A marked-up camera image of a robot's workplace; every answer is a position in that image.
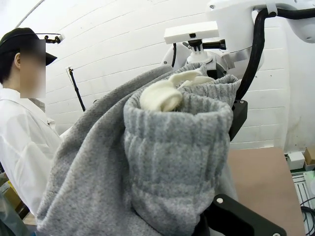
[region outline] black bracket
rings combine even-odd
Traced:
[[[248,103],[244,100],[235,100],[233,107],[233,122],[229,131],[230,141],[234,139],[247,119]]]
[[[286,236],[286,231],[225,194],[216,195],[200,215],[192,236],[211,236],[209,228],[225,236]]]

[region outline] person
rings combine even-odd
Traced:
[[[40,42],[30,28],[14,29],[0,40],[0,162],[34,215],[62,140],[55,123],[28,99],[45,79],[45,66],[56,59]]]

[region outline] black stand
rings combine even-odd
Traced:
[[[79,89],[78,89],[77,84],[75,83],[75,80],[74,80],[74,77],[73,77],[73,69],[69,68],[69,74],[70,74],[72,82],[73,82],[74,90],[76,91],[76,93],[78,95],[78,99],[80,101],[82,110],[85,112],[85,106],[83,104],[82,98],[81,98],[80,93],[79,93]]]

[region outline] white box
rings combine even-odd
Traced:
[[[297,169],[301,169],[304,166],[304,155],[302,154],[302,152],[298,151],[298,152],[293,152],[288,154],[288,160],[287,163],[290,167],[290,170],[297,170]]]

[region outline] cardboard box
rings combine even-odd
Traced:
[[[315,145],[307,147],[304,153],[306,164],[315,164]]]
[[[18,205],[22,202],[20,197],[15,193],[13,188],[9,187],[3,192],[3,195],[11,203],[13,209],[16,209]]]

